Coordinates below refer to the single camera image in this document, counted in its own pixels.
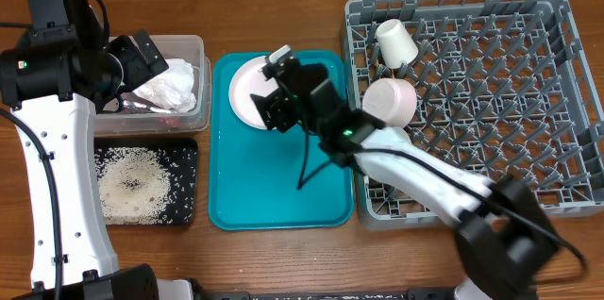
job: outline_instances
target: white plastic bag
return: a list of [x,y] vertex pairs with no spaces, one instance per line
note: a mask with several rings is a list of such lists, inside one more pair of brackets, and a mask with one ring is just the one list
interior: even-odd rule
[[141,85],[134,93],[160,108],[187,112],[195,108],[193,66],[181,58],[166,59],[168,70]]

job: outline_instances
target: gray dish rack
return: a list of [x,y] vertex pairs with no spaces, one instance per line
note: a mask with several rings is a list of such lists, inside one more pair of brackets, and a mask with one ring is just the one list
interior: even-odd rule
[[[419,55],[390,70],[375,38],[401,20]],[[550,216],[604,210],[603,111],[568,0],[350,0],[344,55],[351,107],[382,77],[418,95],[406,131],[415,145],[493,179],[515,174]],[[370,229],[438,225],[391,186],[357,175]]]

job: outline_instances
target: teal tray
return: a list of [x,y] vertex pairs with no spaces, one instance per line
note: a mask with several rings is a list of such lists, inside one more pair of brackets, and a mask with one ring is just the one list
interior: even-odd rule
[[[304,132],[258,130],[242,122],[228,102],[228,87],[247,61],[268,53],[226,55],[214,69],[211,113],[209,215],[225,230],[337,226],[352,214],[352,172],[328,166],[301,191],[296,183],[304,154]],[[302,64],[323,63],[345,96],[344,69],[329,51],[301,51]],[[307,173],[327,160],[310,137]]]

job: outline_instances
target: wooden surface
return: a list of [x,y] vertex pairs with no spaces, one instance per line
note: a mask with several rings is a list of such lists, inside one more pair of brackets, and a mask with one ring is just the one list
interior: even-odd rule
[[[347,0],[104,0],[111,33],[196,34],[212,64],[222,55],[293,49],[341,53]],[[25,0],[0,0],[0,21],[27,22]],[[570,0],[592,75],[604,93],[604,0]],[[0,30],[0,50],[17,30]],[[448,230],[369,232],[356,213],[338,228],[224,232],[207,215],[210,130],[192,134],[200,147],[199,192],[188,228],[111,227],[122,267],[147,262],[158,277],[195,277],[211,291],[337,292],[454,286],[463,279]],[[0,120],[0,294],[29,290],[33,231],[22,150]],[[577,284],[542,287],[545,299],[604,298],[604,215],[555,221],[592,263]],[[564,253],[544,276],[567,275],[577,263]]]

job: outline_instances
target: brown table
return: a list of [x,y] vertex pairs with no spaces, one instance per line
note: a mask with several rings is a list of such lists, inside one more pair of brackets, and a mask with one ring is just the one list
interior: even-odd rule
[[[347,0],[104,0],[111,34],[145,28],[150,34],[201,36],[206,55],[293,49],[342,52]],[[0,0],[0,21],[28,22],[26,0]],[[604,0],[570,0],[592,75],[604,94]],[[0,30],[0,50],[17,30]],[[199,192],[187,228],[111,227],[121,266],[149,263],[158,277],[195,277],[210,291],[394,291],[454,286],[464,277],[452,236],[443,228],[369,232],[357,215],[337,228],[225,232],[207,216],[210,130],[191,134],[199,143]],[[33,230],[25,162],[17,133],[0,120],[0,293],[29,291]],[[592,262],[580,283],[542,287],[546,299],[604,298],[603,215],[555,221]],[[569,253],[544,276],[567,275],[578,265]]]

